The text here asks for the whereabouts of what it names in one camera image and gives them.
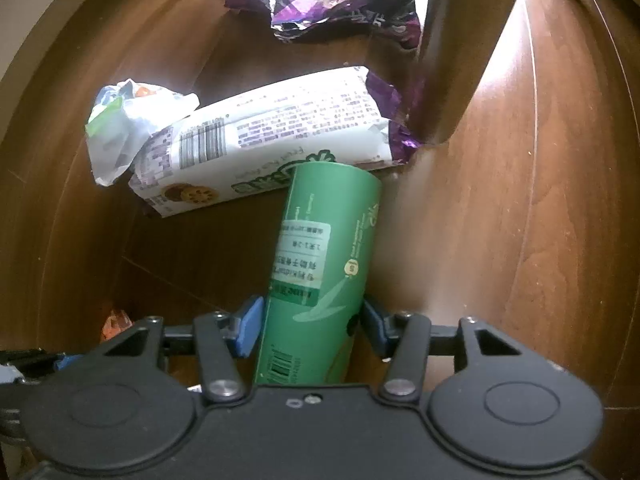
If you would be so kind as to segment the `brown snack bar wrapper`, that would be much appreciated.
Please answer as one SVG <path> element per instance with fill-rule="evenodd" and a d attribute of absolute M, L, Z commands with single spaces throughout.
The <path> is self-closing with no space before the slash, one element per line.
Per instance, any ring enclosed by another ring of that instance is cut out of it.
<path fill-rule="evenodd" d="M 113 339 L 133 325 L 134 323 L 124 310 L 111 310 L 102 326 L 101 341 L 105 342 Z"/>

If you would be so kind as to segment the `green cylindrical can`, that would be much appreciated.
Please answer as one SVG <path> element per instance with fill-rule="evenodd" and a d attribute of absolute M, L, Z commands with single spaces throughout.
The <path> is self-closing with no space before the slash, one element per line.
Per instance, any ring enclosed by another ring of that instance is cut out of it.
<path fill-rule="evenodd" d="M 295 168 L 274 253 L 258 384 L 342 382 L 366 289 L 382 183 L 337 162 Z"/>

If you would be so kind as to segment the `white cookie package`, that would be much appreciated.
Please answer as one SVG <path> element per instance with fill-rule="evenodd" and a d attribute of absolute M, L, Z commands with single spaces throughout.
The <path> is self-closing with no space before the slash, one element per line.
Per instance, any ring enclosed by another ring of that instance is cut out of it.
<path fill-rule="evenodd" d="M 393 165 L 390 121 L 347 66 L 282 80 L 200 108 L 153 136 L 130 188 L 161 216 L 284 188 L 303 162 Z"/>

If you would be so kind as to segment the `white wrapper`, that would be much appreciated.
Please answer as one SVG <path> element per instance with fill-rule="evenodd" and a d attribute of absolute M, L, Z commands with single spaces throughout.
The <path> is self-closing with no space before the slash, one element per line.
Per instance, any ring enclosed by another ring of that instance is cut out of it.
<path fill-rule="evenodd" d="M 169 90 L 132 79 L 103 87 L 94 101 L 85 139 L 93 179 L 112 185 L 155 133 L 200 106 L 194 93 Z"/>

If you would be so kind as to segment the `brown wooden chair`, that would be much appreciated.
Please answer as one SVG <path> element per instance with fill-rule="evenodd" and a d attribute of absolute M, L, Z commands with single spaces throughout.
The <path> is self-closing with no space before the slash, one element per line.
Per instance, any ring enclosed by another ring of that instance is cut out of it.
<path fill-rule="evenodd" d="M 366 96 L 378 102 L 395 154 L 447 141 L 480 85 L 491 55 L 517 6 L 528 0 L 430 0 L 416 53 L 401 63 L 394 89 L 362 70 Z"/>

